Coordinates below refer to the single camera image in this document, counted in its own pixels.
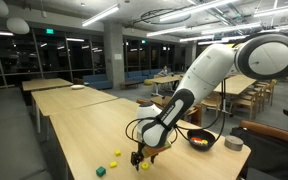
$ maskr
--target floor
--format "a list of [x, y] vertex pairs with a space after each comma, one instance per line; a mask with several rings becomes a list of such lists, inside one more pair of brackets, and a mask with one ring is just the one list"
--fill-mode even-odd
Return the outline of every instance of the floor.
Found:
[[[140, 84], [136, 87], [128, 87], [126, 89], [112, 89], [106, 90], [106, 92], [115, 95], [119, 98], [126, 98], [131, 101], [136, 101], [138, 98], [149, 99], [151, 98], [151, 92], [153, 92], [153, 86], [146, 86]], [[170, 92], [161, 92], [162, 95], [171, 96]], [[288, 130], [288, 117], [285, 116], [282, 112], [284, 108], [288, 108], [288, 82], [285, 80], [278, 81], [275, 87], [273, 105], [266, 105], [265, 111], [257, 114], [254, 122], [259, 122], [266, 125], [271, 125], [281, 129]], [[246, 120], [249, 117], [249, 114], [245, 110], [237, 109], [233, 117], [225, 116], [225, 125], [222, 135], [226, 136], [230, 133], [233, 127], [237, 127], [241, 120]], [[206, 111], [203, 109], [202, 114], [202, 126], [209, 125], [215, 119], [215, 112], [213, 110]], [[45, 118], [42, 122], [42, 128], [45, 129], [46, 122], [48, 120]], [[219, 133], [222, 123], [217, 122], [209, 130]], [[61, 152], [59, 143], [57, 142], [56, 135], [51, 128], [50, 131], [50, 140], [45, 140], [45, 134], [41, 133], [37, 135], [37, 138], [41, 142], [42, 151], [45, 155], [49, 171], [51, 172], [53, 179], [63, 179], [63, 172], [65, 171], [65, 157]]]

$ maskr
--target robotic arm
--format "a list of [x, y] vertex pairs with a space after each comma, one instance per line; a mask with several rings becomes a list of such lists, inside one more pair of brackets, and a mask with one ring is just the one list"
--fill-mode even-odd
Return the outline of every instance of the robotic arm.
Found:
[[259, 80], [288, 77], [288, 35], [253, 35], [245, 41], [238, 49], [222, 44], [209, 46], [187, 70], [162, 111], [155, 105], [141, 105], [137, 118], [156, 118], [139, 122], [138, 140], [145, 146], [162, 148], [180, 117], [231, 73], [239, 71]]

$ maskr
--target concrete column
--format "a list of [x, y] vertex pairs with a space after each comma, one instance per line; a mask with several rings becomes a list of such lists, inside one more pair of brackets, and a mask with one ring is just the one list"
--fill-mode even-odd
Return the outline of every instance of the concrete column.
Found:
[[104, 23], [104, 50], [107, 77], [113, 82], [113, 88], [119, 88], [119, 83], [125, 80], [121, 24], [113, 21]]
[[190, 42], [185, 48], [185, 68], [190, 66], [196, 59], [196, 42]]

